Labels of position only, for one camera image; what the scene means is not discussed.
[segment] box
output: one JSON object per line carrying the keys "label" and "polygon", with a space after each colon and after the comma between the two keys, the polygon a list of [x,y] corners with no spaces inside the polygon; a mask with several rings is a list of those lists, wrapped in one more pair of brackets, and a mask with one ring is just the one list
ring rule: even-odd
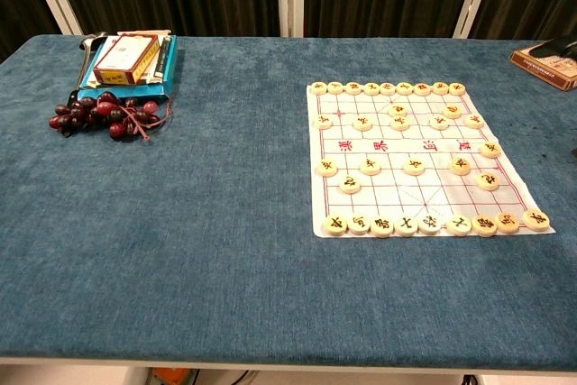
{"label": "box", "polygon": [[94,67],[96,79],[107,85],[135,85],[159,49],[155,35],[122,35]]}
{"label": "box", "polygon": [[119,98],[135,97],[141,98],[145,101],[149,99],[168,99],[172,94],[172,88],[174,85],[174,73],[175,66],[177,63],[178,55],[178,38],[172,36],[169,46],[169,54],[166,60],[165,73],[162,77],[162,81],[156,84],[149,85],[136,85],[136,86],[115,86],[115,85],[102,85],[98,87],[93,87],[90,85],[90,75],[92,70],[97,63],[100,53],[105,46],[102,45],[98,48],[95,57],[92,59],[92,63],[88,68],[82,83],[80,84],[80,90],[78,91],[78,98],[83,98],[85,96],[91,96],[97,98],[104,91],[108,90],[115,94]]}
{"label": "box", "polygon": [[513,51],[511,62],[561,90],[571,90],[577,87],[577,62],[575,60],[559,56],[534,58],[529,55],[529,51],[534,47],[536,45]]}

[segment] dark red grape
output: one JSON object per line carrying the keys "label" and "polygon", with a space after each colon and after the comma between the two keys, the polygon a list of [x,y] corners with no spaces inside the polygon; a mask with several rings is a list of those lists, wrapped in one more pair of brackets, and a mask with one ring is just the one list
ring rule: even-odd
{"label": "dark red grape", "polygon": [[112,122],[121,122],[124,119],[124,112],[120,108],[113,108],[110,111],[110,120]]}
{"label": "dark red grape", "polygon": [[157,115],[148,115],[148,123],[149,124],[156,124],[160,121],[160,118]]}
{"label": "dark red grape", "polygon": [[102,115],[98,113],[98,109],[96,107],[90,109],[90,114],[95,118],[95,120],[102,117]]}
{"label": "dark red grape", "polygon": [[81,128],[84,125],[84,121],[78,119],[77,117],[73,117],[70,121],[70,126],[74,129]]}
{"label": "dark red grape", "polygon": [[59,120],[60,116],[56,115],[53,116],[49,119],[48,121],[48,125],[50,125],[50,128],[54,128],[55,130],[58,130],[58,120]]}
{"label": "dark red grape", "polygon": [[159,108],[158,104],[156,104],[154,101],[149,101],[148,103],[142,106],[143,112],[146,112],[149,115],[152,115],[154,112],[156,112],[158,108]]}
{"label": "dark red grape", "polygon": [[147,124],[148,123],[148,113],[143,112],[142,110],[138,110],[136,112],[136,114],[134,115],[134,117],[136,117],[136,120],[138,122],[140,122],[141,124]]}
{"label": "dark red grape", "polygon": [[127,107],[136,107],[138,105],[138,99],[136,98],[126,98],[124,105]]}
{"label": "dark red grape", "polygon": [[96,110],[98,111],[98,113],[102,116],[108,116],[110,115],[110,112],[112,111],[113,108],[115,108],[116,105],[112,104],[112,103],[108,103],[108,102],[98,102],[98,105],[96,106]]}
{"label": "dark red grape", "polygon": [[62,115],[59,117],[58,119],[58,126],[60,128],[66,129],[68,127],[70,127],[70,124],[72,123],[72,115]]}
{"label": "dark red grape", "polygon": [[70,114],[76,119],[84,119],[87,115],[87,111],[84,109],[84,107],[74,107],[72,110],[70,110]]}
{"label": "dark red grape", "polygon": [[80,100],[80,104],[89,112],[96,107],[96,100],[90,96],[85,96]]}
{"label": "dark red grape", "polygon": [[93,126],[95,124],[96,124],[95,117],[92,114],[88,115],[87,116],[87,125]]}
{"label": "dark red grape", "polygon": [[108,126],[110,123],[108,122],[108,116],[100,116],[96,119],[99,126]]}
{"label": "dark red grape", "polygon": [[134,124],[132,122],[126,124],[126,135],[134,135]]}
{"label": "dark red grape", "polygon": [[122,122],[114,122],[112,125],[110,125],[108,132],[110,132],[110,136],[113,139],[119,140],[122,139],[124,133],[126,133],[126,127]]}
{"label": "dark red grape", "polygon": [[70,109],[63,104],[58,104],[54,108],[54,111],[56,112],[57,115],[67,115],[70,113]]}
{"label": "dark red grape", "polygon": [[98,100],[96,101],[96,104],[100,104],[100,103],[112,103],[114,105],[118,104],[118,100],[116,99],[116,96],[114,96],[114,94],[112,92],[103,92],[102,94],[100,94],[98,96]]}

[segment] grapes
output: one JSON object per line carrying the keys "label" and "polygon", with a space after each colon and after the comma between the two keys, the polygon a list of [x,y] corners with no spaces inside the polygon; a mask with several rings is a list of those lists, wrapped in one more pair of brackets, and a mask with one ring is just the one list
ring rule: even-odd
{"label": "grapes", "polygon": [[96,119],[94,118],[94,116],[92,114],[87,116],[87,125],[88,126],[96,125]]}
{"label": "grapes", "polygon": [[116,96],[114,96],[112,92],[103,92],[102,94],[100,94],[100,96],[96,101],[97,105],[99,105],[100,103],[111,103],[117,105],[118,100],[116,99]]}
{"label": "grapes", "polygon": [[148,113],[143,112],[142,110],[137,111],[134,117],[136,117],[136,120],[142,124],[148,123]]}
{"label": "grapes", "polygon": [[126,105],[127,107],[136,107],[138,105],[138,99],[126,98],[126,101],[124,101],[124,105]]}
{"label": "grapes", "polygon": [[159,106],[154,101],[149,101],[145,105],[142,106],[143,112],[152,115],[154,112],[158,110]]}
{"label": "grapes", "polygon": [[134,124],[129,122],[126,124],[126,135],[133,135],[134,134]]}
{"label": "grapes", "polygon": [[60,116],[56,115],[50,118],[50,120],[48,121],[48,125],[50,125],[50,128],[54,128],[55,130],[58,130],[58,120],[60,119]]}
{"label": "grapes", "polygon": [[72,115],[62,115],[59,119],[58,119],[58,126],[60,128],[68,128],[72,122]]}
{"label": "grapes", "polygon": [[110,111],[110,120],[112,122],[120,122],[124,119],[124,112],[120,108],[113,108]]}
{"label": "grapes", "polygon": [[112,103],[108,103],[108,102],[98,102],[98,105],[96,106],[96,110],[98,112],[99,115],[102,116],[108,116],[110,115],[110,112],[112,112],[113,108],[115,108],[116,105],[112,104]]}
{"label": "grapes", "polygon": [[70,126],[75,130],[81,128],[83,124],[84,122],[81,119],[78,119],[77,117],[73,117],[72,120],[70,121]]}
{"label": "grapes", "polygon": [[90,96],[86,96],[80,100],[80,104],[89,112],[96,107],[96,100]]}
{"label": "grapes", "polygon": [[112,125],[110,125],[108,132],[113,139],[119,140],[122,139],[124,133],[126,133],[126,127],[122,122],[114,122]]}
{"label": "grapes", "polygon": [[70,113],[70,109],[63,104],[58,104],[54,109],[57,115],[67,115]]}
{"label": "grapes", "polygon": [[87,112],[84,109],[84,107],[80,106],[80,107],[74,107],[72,110],[70,110],[70,114],[75,119],[84,119],[87,115]]}
{"label": "grapes", "polygon": [[148,115],[149,124],[156,124],[157,122],[160,122],[160,118],[157,115]]}
{"label": "grapes", "polygon": [[154,101],[138,106],[137,98],[121,101],[112,92],[103,92],[98,99],[87,96],[72,102],[70,107],[57,105],[54,109],[56,115],[49,119],[48,124],[65,137],[86,127],[106,127],[115,140],[138,134],[144,140],[149,140],[147,131],[164,124],[172,116],[170,101],[167,102],[166,114],[161,119],[154,114],[158,108]]}

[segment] cable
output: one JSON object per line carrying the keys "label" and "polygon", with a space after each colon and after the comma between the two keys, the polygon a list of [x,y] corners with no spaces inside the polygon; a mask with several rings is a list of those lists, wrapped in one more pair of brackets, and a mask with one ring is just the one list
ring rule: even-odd
{"label": "cable", "polygon": [[238,378],[237,380],[235,380],[233,383],[231,383],[231,385],[238,385],[239,383],[241,383],[241,381],[244,379],[244,377],[249,374],[250,370],[245,371],[243,374],[241,374],[241,377]]}
{"label": "cable", "polygon": [[195,373],[195,379],[192,380],[192,383],[190,385],[197,385],[197,379],[198,379],[199,374],[200,374],[200,369],[197,369],[197,372]]}

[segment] table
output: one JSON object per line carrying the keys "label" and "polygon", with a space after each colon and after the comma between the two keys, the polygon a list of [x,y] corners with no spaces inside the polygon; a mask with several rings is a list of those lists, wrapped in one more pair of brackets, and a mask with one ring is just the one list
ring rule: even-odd
{"label": "table", "polygon": [[[525,41],[181,38],[150,144],[61,138],[79,37],[0,66],[0,356],[577,371],[577,94]],[[459,81],[557,234],[315,238],[305,88]]]}

